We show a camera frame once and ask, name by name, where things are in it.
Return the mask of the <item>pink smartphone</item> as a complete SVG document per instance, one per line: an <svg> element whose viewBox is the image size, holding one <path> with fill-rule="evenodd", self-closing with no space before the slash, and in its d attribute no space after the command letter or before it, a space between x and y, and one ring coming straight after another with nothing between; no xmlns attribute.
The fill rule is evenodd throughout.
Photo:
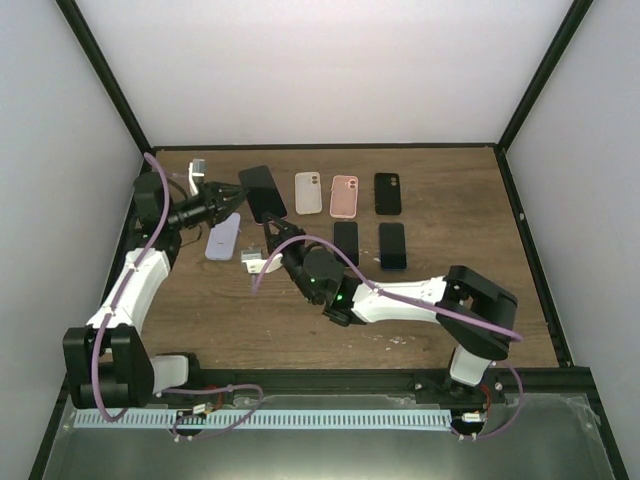
<svg viewBox="0 0 640 480"><path fill-rule="evenodd" d="M279 189L266 165L259 165L238 172L241 186L246 190L246 200L254 221L261 225L265 213L284 219L288 212Z"/></svg>

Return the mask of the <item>lavender phone case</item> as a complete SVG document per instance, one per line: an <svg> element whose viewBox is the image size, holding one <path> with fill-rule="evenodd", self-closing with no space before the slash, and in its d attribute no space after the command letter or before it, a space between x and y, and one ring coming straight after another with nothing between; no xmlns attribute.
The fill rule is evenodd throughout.
<svg viewBox="0 0 640 480"><path fill-rule="evenodd" d="M209 233L205 258L211 261L229 261L233 258L240 233L241 215L232 213L225 221L214 226Z"/></svg>

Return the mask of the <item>cream phone case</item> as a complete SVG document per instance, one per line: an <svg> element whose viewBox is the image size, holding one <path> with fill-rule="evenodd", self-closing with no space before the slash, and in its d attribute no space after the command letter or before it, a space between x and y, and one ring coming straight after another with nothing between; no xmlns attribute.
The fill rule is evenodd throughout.
<svg viewBox="0 0 640 480"><path fill-rule="evenodd" d="M298 215L322 212L321 178L318 172L299 172L294 177L295 209Z"/></svg>

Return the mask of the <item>white smartphone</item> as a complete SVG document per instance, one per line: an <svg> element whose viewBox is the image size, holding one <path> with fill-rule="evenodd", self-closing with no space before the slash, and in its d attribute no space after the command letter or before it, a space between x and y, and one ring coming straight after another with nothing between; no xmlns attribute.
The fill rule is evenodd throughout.
<svg viewBox="0 0 640 480"><path fill-rule="evenodd" d="M359 229L356 222L335 222L333 243L355 266L359 265Z"/></svg>

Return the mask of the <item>pink phone case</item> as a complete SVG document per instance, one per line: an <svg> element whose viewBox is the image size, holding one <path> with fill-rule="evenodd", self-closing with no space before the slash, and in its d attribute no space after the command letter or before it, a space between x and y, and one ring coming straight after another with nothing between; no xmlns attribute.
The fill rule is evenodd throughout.
<svg viewBox="0 0 640 480"><path fill-rule="evenodd" d="M336 175L331 186L329 214L332 218L353 219L357 214L359 181L356 176Z"/></svg>

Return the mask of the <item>blue smartphone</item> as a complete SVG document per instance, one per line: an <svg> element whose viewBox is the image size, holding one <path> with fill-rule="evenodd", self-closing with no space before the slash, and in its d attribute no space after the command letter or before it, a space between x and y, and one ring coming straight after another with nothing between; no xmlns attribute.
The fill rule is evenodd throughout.
<svg viewBox="0 0 640 480"><path fill-rule="evenodd" d="M383 270L403 271L407 268L405 229L402 223L379 225L379 249Z"/></svg>

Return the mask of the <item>black phone case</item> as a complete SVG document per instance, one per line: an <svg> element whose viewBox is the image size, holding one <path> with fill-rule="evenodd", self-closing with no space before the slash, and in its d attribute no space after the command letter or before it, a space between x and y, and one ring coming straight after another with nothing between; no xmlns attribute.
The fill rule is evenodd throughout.
<svg viewBox="0 0 640 480"><path fill-rule="evenodd" d="M377 215L397 216L402 213L400 177L397 173L374 175L374 209Z"/></svg>

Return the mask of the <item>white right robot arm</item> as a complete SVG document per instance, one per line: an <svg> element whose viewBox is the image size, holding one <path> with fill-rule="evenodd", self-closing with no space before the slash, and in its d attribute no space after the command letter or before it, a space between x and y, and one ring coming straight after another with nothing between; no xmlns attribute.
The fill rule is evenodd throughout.
<svg viewBox="0 0 640 480"><path fill-rule="evenodd" d="M507 359L514 330L516 296L478 272L450 267L444 276L412 282L367 279L337 246L298 226L263 215L269 256L287 272L303 298L320 305L333 323L348 327L383 321L418 321L440 325L457 343L444 378L447 396L458 403L472 399L487 369Z"/></svg>

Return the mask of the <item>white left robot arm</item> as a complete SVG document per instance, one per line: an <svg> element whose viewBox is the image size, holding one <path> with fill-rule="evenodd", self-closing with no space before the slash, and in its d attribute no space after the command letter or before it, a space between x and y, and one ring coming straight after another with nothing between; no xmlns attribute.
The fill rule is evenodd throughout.
<svg viewBox="0 0 640 480"><path fill-rule="evenodd" d="M190 370L189 356L150 357L141 332L153 299L175 264L182 231L226 221L245 198L243 187L211 181L200 184L196 195L173 202L163 174L148 172L135 180L139 225L129 239L122 270L86 325L68 329L63 338L76 408L112 412L144 407L165 389L184 404L203 395L205 381Z"/></svg>

